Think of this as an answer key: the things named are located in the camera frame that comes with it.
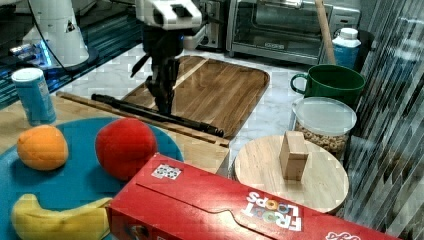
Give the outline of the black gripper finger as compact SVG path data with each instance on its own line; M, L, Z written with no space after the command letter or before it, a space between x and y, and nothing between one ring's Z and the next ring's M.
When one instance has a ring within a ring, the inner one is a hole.
M170 83L166 80L154 79L149 76L146 80L146 86L154 97L158 111L163 115L170 115L174 97L174 90Z

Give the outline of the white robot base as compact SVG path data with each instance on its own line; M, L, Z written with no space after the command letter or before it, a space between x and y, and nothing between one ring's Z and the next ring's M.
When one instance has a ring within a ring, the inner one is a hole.
M42 70L78 71L98 52L89 48L77 24L72 0L27 0L33 27L9 54Z

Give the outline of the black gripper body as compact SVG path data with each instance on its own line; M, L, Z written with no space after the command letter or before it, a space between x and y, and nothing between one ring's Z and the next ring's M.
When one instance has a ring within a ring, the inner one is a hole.
M177 56L183 50L183 34L179 30L166 31L159 27L143 26L143 56L142 64L152 59L153 75L146 80L148 87L172 88L179 70Z

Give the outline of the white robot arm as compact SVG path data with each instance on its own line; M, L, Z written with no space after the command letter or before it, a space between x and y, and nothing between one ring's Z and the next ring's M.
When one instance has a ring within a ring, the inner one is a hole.
M149 58L153 74L145 82L162 114L170 114L179 71L178 56L195 49L206 32L206 20L192 0L135 0L142 23L145 55L133 66L134 76Z

